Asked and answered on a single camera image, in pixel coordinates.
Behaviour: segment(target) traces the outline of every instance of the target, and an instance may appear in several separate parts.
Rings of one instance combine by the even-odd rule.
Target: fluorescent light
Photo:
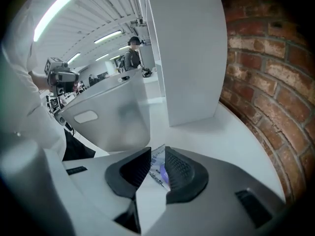
[[[101,41],[103,41],[103,40],[105,40],[105,39],[107,39],[107,38],[110,38],[110,37],[116,36],[116,35],[118,35],[118,34],[120,34],[120,33],[122,33],[122,31],[121,31],[121,30],[116,31],[116,32],[114,32],[114,33],[111,33],[111,34],[109,34],[109,35],[107,35],[107,36],[103,37],[103,38],[100,38],[99,40],[94,41],[94,43],[95,43],[95,44],[98,44],[99,42],[101,42]]]
[[[69,1],[70,0],[57,0],[52,6],[50,6],[35,28],[34,42],[39,39],[49,22],[54,18],[58,11],[60,11]]]
[[[127,47],[129,47],[129,46],[126,45],[126,46],[124,46],[124,47],[119,48],[119,50],[122,50],[122,49],[127,48]]]
[[[70,64],[71,62],[73,62],[74,59],[76,59],[78,56],[80,56],[80,53],[77,53],[76,55],[74,55],[74,56],[68,61],[68,64]]]
[[[99,59],[108,56],[108,54],[103,55],[102,57],[99,57],[98,59],[96,59],[95,61],[98,61]]]
[[[112,60],[112,59],[117,59],[117,58],[119,58],[120,57],[120,55],[118,55],[118,56],[115,56],[115,57],[112,57],[111,59],[109,59],[109,60]]]

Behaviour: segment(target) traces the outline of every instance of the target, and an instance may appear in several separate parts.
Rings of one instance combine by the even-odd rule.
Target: white partition
[[[146,0],[146,10],[169,125],[212,117],[227,55],[221,0]]]

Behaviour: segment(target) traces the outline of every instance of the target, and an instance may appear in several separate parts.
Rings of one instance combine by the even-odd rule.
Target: white shirt
[[[33,16],[28,8],[22,8],[1,43],[0,131],[32,138],[62,160],[66,149],[64,129],[42,105],[29,75],[37,66],[33,35]]]

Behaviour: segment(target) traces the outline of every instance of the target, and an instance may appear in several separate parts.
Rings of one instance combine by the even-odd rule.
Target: white sleeve
[[[28,72],[31,72],[36,67],[37,67],[36,52],[34,50],[34,43],[32,43],[31,47],[30,47],[30,52],[29,52],[29,55],[28,55],[26,69],[27,69]]]

